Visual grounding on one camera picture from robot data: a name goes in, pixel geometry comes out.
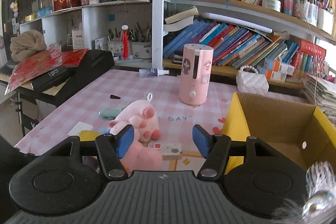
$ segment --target stack of paper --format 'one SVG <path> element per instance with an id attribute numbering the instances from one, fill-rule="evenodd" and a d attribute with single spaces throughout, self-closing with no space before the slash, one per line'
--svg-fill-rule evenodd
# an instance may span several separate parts
<path id="1" fill-rule="evenodd" d="M 316 85 L 316 104 L 324 112 L 327 118 L 336 126 L 336 84 L 327 80 L 307 75 L 304 79 L 305 95 L 310 103 L 315 104 L 315 85 Z"/>

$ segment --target humidifier button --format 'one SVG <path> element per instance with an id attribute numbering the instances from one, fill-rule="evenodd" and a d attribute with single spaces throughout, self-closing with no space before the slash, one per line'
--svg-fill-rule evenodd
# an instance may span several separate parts
<path id="1" fill-rule="evenodd" d="M 190 97 L 195 97 L 195 96 L 196 96 L 196 92 L 192 90 L 192 91 L 189 93 L 189 96 L 190 96 Z"/>

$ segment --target blue gripper pad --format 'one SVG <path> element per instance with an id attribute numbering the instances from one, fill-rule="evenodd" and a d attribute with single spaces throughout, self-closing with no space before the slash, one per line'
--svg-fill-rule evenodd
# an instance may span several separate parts
<path id="1" fill-rule="evenodd" d="M 118 140 L 117 156 L 122 159 L 130 148 L 134 140 L 134 127 L 129 129 L 122 129 L 118 134 L 123 133 L 122 137 Z"/>
<path id="2" fill-rule="evenodd" d="M 209 138 L 211 135 L 198 125 L 193 126 L 193 141 L 203 158 L 210 154 Z"/>

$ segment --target yellow cardboard box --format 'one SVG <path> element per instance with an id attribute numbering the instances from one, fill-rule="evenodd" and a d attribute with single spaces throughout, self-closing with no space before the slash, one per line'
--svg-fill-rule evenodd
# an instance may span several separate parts
<path id="1" fill-rule="evenodd" d="M 304 169 L 329 161 L 336 171 L 336 129 L 315 105 L 234 93 L 222 133 L 235 141 L 258 137 Z M 242 163 L 230 157 L 226 172 Z"/>

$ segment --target red tassel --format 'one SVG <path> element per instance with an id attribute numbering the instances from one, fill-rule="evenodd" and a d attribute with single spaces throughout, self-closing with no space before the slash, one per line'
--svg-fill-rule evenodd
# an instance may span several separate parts
<path id="1" fill-rule="evenodd" d="M 127 35 L 127 30 L 123 30 L 123 58 L 126 59 L 128 58 L 128 35 Z"/>

